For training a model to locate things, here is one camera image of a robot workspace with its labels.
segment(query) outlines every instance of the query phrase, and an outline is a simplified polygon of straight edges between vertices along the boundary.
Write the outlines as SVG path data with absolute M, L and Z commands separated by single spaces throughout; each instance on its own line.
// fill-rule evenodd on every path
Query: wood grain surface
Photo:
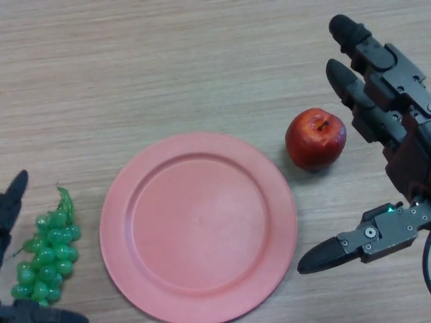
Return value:
M 91 322 L 157 322 L 110 281 L 100 255 L 100 211 L 110 184 L 136 153 L 185 131 L 219 131 L 263 151 L 285 174 L 298 208 L 298 247 L 273 295 L 236 322 L 429 322 L 422 234 L 411 248 L 370 264 L 301 276 L 300 257 L 355 228 L 361 214 L 402 201 L 325 76 L 347 63 L 329 31 L 344 13 L 364 22 L 431 75 L 429 0 L 0 0 L 0 183 L 30 173 L 10 255 L 57 201 L 75 200 L 83 238 L 58 306 Z M 320 106 L 347 126 L 347 144 L 325 174 L 286 158 L 284 134 Z M 20 254 L 0 274 L 9 303 Z

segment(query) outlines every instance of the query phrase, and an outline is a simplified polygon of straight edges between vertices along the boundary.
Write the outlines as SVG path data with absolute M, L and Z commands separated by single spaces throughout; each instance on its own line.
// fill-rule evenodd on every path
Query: black robotic finger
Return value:
M 397 112 L 383 112 L 364 93 L 364 82 L 345 65 L 330 59 L 326 74 L 334 92 L 353 114 L 352 125 L 369 142 L 380 142 L 385 147 L 396 150 L 406 136 Z
M 351 68 L 363 75 L 365 94 L 383 111 L 431 118 L 431 95 L 422 84 L 426 76 L 392 44 L 379 43 L 372 33 L 345 15 L 336 15 L 329 31 L 351 60 Z

